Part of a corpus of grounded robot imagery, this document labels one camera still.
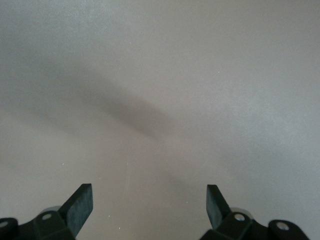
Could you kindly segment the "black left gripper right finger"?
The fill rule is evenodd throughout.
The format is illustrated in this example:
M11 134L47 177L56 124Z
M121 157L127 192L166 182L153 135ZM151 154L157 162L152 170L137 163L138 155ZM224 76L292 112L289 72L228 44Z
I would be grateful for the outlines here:
M243 211L232 210L217 185L206 188L206 212L211 224L202 240L308 240L296 224L281 219L268 226L258 223Z

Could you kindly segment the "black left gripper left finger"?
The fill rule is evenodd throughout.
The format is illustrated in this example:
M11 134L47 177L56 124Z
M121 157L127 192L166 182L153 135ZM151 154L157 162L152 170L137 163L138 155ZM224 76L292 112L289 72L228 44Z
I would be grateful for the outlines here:
M2 240L75 240L93 211L93 188L82 184L61 206L43 210L27 223L0 219Z

